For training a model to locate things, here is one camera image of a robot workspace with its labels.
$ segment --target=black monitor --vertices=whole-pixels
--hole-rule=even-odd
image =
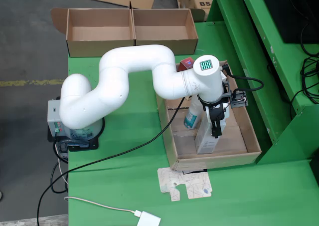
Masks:
[[[319,0],[264,0],[286,43],[319,43]]]

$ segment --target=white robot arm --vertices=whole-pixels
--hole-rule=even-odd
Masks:
[[[216,57],[198,58],[193,69],[176,71],[173,52],[162,45],[122,47],[100,60],[99,83],[94,90],[86,77],[73,74],[62,85],[60,118],[70,129],[82,129],[123,105],[129,93],[130,72],[151,70],[155,92],[164,99],[198,94],[216,102],[224,93],[221,67]]]

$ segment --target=gray floor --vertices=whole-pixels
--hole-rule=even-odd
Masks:
[[[61,85],[25,82],[67,76],[65,36],[52,25],[53,7],[120,6],[93,0],[0,0],[0,222],[36,216],[56,163],[46,140],[46,111],[47,100],[60,94]],[[154,8],[176,7],[174,0],[154,3]],[[24,86],[7,86],[8,81]],[[66,213],[63,195],[48,192],[40,215]]]

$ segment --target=green table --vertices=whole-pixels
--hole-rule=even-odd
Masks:
[[[225,23],[197,23],[196,29],[199,43],[193,58],[212,54],[219,60],[228,59],[231,66],[240,64]],[[176,61],[186,57],[177,56]],[[98,63],[99,58],[69,58],[69,74],[85,75],[94,88]],[[105,118],[99,149],[70,153],[70,169],[135,147],[160,131],[151,72],[131,73],[129,81],[127,101]],[[269,139],[263,134],[265,126],[253,97],[247,110],[262,145]],[[70,173],[69,196],[146,211],[161,217],[162,226],[299,226],[319,222],[319,188],[307,161],[209,170],[212,197],[189,200],[181,185],[177,187],[179,202],[171,202],[169,194],[160,192],[157,169],[165,167],[169,165],[159,137],[134,152]],[[70,226],[134,226],[137,222],[131,213],[69,201]]]

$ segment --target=cardboard tray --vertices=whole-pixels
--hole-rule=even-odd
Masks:
[[[233,78],[227,78],[231,89],[237,88]],[[159,118],[162,129],[170,121],[180,100],[164,100],[157,96]],[[188,107],[191,101],[184,101]],[[253,163],[261,149],[251,124],[246,107],[230,109],[226,128],[212,154],[197,154],[195,137],[200,123],[194,130],[185,128],[183,122],[188,109],[178,111],[175,119],[163,133],[169,165],[172,170],[195,171],[245,165]]]
[[[198,42],[189,9],[54,8],[51,18],[66,35],[70,57],[99,57],[114,48],[148,44],[165,45],[176,55],[194,54]]]
[[[117,47],[134,46],[130,9],[54,8],[51,17],[66,35],[70,57],[97,57]]]
[[[135,45],[159,44],[175,55],[194,54],[198,35],[189,9],[133,9]]]

